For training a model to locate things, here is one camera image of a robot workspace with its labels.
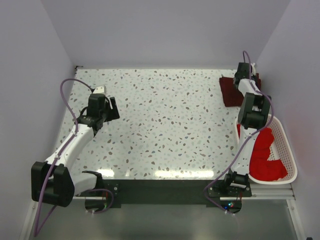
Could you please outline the dark red t-shirt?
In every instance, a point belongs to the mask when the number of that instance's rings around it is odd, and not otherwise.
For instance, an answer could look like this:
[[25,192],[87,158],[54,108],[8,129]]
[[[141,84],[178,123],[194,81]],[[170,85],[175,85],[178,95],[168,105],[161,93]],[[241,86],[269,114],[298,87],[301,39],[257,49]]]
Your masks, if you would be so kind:
[[[255,89],[261,91],[261,79],[259,74],[251,76],[251,82],[255,85]],[[244,95],[234,85],[234,77],[220,77],[220,90],[222,93],[223,103],[225,107],[241,107],[244,101]]]

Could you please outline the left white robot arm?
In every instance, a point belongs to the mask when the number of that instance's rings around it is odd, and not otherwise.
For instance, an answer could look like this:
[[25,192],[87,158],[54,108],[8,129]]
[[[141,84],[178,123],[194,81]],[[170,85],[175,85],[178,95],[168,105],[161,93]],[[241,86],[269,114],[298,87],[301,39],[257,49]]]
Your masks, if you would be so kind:
[[104,190],[103,177],[85,170],[72,176],[71,169],[85,146],[93,140],[104,123],[120,118],[116,99],[92,93],[75,126],[62,145],[45,161],[31,167],[31,198],[54,206],[67,207],[74,196],[88,192],[99,196]]

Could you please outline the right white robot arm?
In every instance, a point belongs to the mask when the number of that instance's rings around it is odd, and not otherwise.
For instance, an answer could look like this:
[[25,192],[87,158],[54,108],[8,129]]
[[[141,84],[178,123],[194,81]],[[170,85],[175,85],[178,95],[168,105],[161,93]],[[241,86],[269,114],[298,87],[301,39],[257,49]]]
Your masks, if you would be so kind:
[[223,192],[230,197],[249,187],[250,161],[261,130],[268,126],[271,99],[262,93],[253,77],[252,65],[240,62],[233,78],[233,85],[243,95],[238,113],[239,142],[237,153],[224,177]]

